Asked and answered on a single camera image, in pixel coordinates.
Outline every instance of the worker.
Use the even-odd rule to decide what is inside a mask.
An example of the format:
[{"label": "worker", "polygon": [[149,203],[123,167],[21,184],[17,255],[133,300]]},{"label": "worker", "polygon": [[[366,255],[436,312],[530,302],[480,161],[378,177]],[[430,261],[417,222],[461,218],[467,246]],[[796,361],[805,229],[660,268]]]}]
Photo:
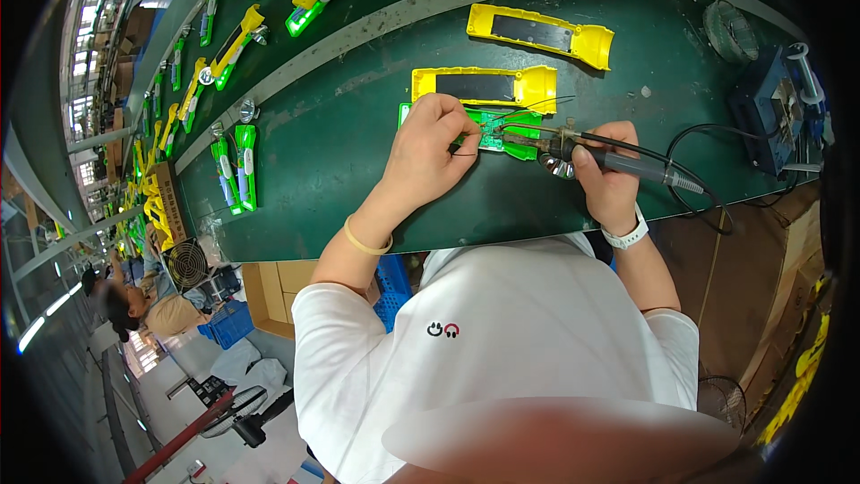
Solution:
[{"label": "worker", "polygon": [[[147,243],[150,243],[155,229],[147,225],[146,232]],[[120,340],[127,342],[128,332],[140,328],[167,339],[208,323],[211,300],[206,294],[195,288],[180,296],[148,246],[143,257],[144,276],[139,286],[123,285],[121,279],[110,279],[93,292],[99,308],[104,311],[102,315],[111,321]],[[111,251],[111,265],[114,273],[122,273],[115,249]]]},{"label": "worker", "polygon": [[[594,133],[638,144],[629,122]],[[299,434],[343,484],[414,468],[386,451],[381,437],[402,417],[438,407],[590,396],[696,409],[698,329],[680,312],[647,234],[638,177],[603,173],[583,147],[573,153],[576,178],[589,213],[616,245],[617,272],[593,257],[582,233],[434,251],[420,289],[385,333],[362,298],[379,255],[404,220],[467,175],[480,139],[457,99],[419,98],[383,176],[293,302]]]}]

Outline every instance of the wrist band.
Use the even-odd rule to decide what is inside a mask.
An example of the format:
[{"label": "wrist band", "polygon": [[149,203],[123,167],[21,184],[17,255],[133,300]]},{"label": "wrist band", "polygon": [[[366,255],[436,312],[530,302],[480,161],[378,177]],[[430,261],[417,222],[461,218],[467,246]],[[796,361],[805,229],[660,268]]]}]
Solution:
[{"label": "wrist band", "polygon": [[371,249],[369,246],[362,245],[358,240],[355,239],[355,236],[349,230],[349,220],[352,219],[353,216],[347,217],[347,220],[343,221],[343,233],[347,235],[347,239],[350,243],[355,245],[355,248],[359,249],[362,253],[372,254],[373,256],[382,256],[384,253],[388,253],[388,250],[394,244],[394,236],[388,236],[388,245],[381,249]]}]

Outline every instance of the electric fan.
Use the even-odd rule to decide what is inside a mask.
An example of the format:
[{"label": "electric fan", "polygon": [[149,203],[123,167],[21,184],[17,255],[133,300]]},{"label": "electric fan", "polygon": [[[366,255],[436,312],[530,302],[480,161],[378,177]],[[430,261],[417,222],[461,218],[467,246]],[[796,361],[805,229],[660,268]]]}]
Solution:
[{"label": "electric fan", "polygon": [[233,396],[230,408],[204,428],[200,435],[209,439],[220,436],[229,430],[236,430],[245,445],[253,449],[257,448],[263,441],[266,441],[266,433],[262,429],[263,425],[289,407],[295,394],[290,389],[272,402],[266,411],[261,414],[254,413],[260,409],[267,397],[266,390],[259,385],[243,390]]},{"label": "electric fan", "polygon": [[189,238],[164,251],[162,261],[180,295],[197,288],[209,278],[206,254],[197,243],[197,238]]},{"label": "electric fan", "polygon": [[736,429],[747,423],[747,398],[738,382],[726,376],[706,376],[699,380],[697,411]]}]

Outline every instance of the green workbench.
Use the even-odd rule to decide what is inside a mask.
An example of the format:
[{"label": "green workbench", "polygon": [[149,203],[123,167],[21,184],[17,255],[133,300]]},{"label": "green workbench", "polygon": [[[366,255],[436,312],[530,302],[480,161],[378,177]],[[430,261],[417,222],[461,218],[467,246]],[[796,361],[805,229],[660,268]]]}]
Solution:
[{"label": "green workbench", "polygon": [[[741,69],[718,57],[704,37],[701,18],[708,0],[493,3],[609,27],[616,32],[611,71],[601,73],[561,56],[471,39],[465,34],[468,7],[393,31],[326,63],[262,104],[262,115],[255,121],[261,130],[256,149],[260,207],[255,212],[231,216],[214,161],[208,153],[198,156],[180,175],[193,231],[211,236],[230,261],[318,257],[382,176],[396,132],[398,104],[410,99],[413,68],[552,66],[558,69],[559,95],[576,97],[559,104],[558,113],[544,118],[544,124],[558,126],[573,117],[578,128],[588,129],[629,119],[636,124],[640,144],[658,151],[665,151],[672,136],[690,125],[734,124],[724,99]],[[267,16],[282,23],[288,7]],[[750,22],[761,44],[793,41],[764,21],[750,18]],[[242,56],[236,72],[248,75],[261,67],[264,53],[253,56]],[[267,63],[267,73],[279,64]],[[239,96],[222,94],[219,106]],[[220,111],[212,112],[216,116]],[[198,120],[208,124],[200,116]],[[753,169],[735,136],[691,135],[676,149],[675,158],[729,202],[784,188]],[[698,207],[708,203],[693,195],[689,199]],[[649,219],[681,212],[667,190],[652,183],[642,183],[638,200]],[[392,252],[593,228],[575,181],[551,177],[534,161],[481,153],[457,187],[395,231]]]}]

